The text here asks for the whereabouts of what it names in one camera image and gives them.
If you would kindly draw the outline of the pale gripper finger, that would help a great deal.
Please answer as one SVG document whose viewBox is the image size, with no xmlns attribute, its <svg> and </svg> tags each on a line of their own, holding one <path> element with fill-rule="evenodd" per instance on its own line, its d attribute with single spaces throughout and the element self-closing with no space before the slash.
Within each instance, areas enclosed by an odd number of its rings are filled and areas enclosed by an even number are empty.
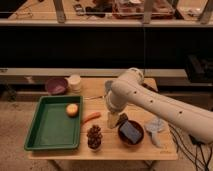
<svg viewBox="0 0 213 171">
<path fill-rule="evenodd" d="M 109 120 L 107 120 L 107 126 L 110 128 L 110 129 L 113 129 L 116 127 L 116 123 L 117 121 L 112 121 L 110 122 Z"/>
</svg>

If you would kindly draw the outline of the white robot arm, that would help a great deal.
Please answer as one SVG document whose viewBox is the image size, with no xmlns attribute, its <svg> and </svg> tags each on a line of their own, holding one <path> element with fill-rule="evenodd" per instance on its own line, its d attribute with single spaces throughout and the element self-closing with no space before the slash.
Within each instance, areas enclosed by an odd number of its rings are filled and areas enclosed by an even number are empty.
<svg viewBox="0 0 213 171">
<path fill-rule="evenodd" d="M 205 144 L 213 143 L 213 112 L 148 90 L 142 86 L 143 81 L 144 75 L 138 68 L 123 72 L 112 82 L 106 95 L 108 110 L 119 113 L 132 103 L 182 128 Z"/>
</svg>

